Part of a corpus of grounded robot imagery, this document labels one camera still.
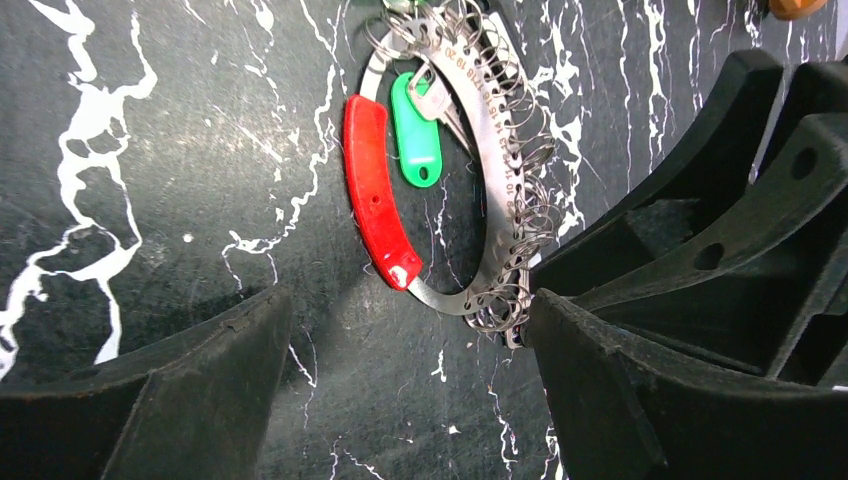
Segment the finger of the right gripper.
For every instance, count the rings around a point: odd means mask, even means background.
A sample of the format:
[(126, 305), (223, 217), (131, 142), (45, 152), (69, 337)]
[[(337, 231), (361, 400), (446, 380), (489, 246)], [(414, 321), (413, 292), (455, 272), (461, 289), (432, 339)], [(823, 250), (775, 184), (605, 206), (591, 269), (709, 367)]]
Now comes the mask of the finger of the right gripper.
[(731, 53), (641, 184), (531, 274), (533, 289), (680, 353), (847, 384), (847, 63)]

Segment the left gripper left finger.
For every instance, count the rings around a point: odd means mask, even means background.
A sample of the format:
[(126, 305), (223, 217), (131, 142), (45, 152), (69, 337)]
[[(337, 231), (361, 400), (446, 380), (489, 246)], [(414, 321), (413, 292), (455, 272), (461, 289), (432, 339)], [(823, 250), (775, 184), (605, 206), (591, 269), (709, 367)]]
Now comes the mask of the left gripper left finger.
[(268, 288), (180, 333), (1, 390), (5, 479), (252, 479), (293, 319)]

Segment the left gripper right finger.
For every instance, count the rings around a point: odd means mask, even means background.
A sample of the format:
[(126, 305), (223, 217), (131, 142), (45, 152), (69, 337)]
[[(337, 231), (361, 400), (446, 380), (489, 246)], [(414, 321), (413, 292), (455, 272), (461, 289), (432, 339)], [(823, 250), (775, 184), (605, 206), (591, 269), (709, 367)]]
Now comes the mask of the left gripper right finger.
[(844, 392), (722, 368), (540, 290), (528, 335), (571, 479), (843, 479)]

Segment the metal key organizer ring red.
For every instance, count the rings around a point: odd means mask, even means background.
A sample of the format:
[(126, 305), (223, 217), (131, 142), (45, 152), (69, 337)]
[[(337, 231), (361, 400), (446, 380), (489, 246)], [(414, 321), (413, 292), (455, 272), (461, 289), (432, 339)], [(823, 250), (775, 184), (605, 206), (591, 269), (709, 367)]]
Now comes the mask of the metal key organizer ring red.
[[(529, 345), (531, 270), (557, 236), (544, 185), (555, 154), (549, 116), (525, 72), (516, 34), (493, 1), (387, 1), (367, 20), (371, 46), (345, 105), (343, 160), (353, 215), (375, 271), (506, 347)], [(410, 98), (438, 125), (443, 169), (423, 197), (457, 188), (469, 217), (469, 256), (453, 259), (442, 218), (421, 254), (407, 229), (413, 189), (403, 177), (390, 89), (412, 72)]]

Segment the green key tag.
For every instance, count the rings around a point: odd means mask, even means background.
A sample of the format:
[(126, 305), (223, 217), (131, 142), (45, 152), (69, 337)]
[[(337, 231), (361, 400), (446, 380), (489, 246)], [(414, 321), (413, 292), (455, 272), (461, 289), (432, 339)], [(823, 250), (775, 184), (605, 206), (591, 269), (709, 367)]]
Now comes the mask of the green key tag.
[(437, 122), (423, 118), (410, 98), (413, 76), (412, 72), (401, 73), (390, 89), (398, 162), (409, 184), (429, 188), (442, 173), (441, 142)]

